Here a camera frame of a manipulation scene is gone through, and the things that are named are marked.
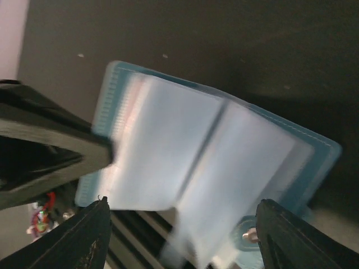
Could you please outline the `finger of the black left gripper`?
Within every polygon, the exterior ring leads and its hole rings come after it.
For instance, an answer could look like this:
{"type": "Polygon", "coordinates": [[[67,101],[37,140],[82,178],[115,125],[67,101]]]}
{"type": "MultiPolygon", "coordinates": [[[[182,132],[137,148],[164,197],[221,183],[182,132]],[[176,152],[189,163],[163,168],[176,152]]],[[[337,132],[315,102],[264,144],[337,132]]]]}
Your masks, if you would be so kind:
{"type": "Polygon", "coordinates": [[[1,209],[24,205],[114,159],[109,138],[32,87],[1,80],[1,209]]]}

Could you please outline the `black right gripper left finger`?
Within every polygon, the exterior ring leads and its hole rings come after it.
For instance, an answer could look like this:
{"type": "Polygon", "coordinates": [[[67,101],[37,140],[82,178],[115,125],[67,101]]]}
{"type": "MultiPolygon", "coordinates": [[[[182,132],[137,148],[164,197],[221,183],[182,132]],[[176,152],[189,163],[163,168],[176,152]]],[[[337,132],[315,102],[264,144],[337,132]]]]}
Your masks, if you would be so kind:
{"type": "Polygon", "coordinates": [[[103,268],[111,224],[109,204],[104,196],[2,259],[1,268],[103,268]]]}

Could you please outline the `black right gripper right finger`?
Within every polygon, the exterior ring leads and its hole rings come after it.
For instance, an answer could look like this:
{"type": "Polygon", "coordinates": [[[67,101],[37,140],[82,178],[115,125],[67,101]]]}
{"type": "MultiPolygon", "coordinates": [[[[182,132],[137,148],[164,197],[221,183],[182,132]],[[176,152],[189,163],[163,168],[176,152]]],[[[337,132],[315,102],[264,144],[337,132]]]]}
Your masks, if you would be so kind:
{"type": "Polygon", "coordinates": [[[358,268],[358,253],[273,200],[259,203],[256,231],[265,268],[358,268]]]}

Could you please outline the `blue leather card holder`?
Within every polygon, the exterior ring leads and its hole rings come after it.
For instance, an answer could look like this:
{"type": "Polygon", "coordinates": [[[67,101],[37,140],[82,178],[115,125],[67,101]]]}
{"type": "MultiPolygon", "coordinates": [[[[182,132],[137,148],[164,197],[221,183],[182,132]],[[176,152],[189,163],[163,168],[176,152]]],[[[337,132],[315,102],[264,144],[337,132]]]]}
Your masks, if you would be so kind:
{"type": "Polygon", "coordinates": [[[106,196],[113,210],[178,215],[165,245],[171,264],[193,246],[200,267],[262,268],[243,238],[270,198],[305,215],[338,160],[331,139],[218,89],[114,61],[106,69],[92,131],[114,160],[80,179],[75,201],[106,196]]]}

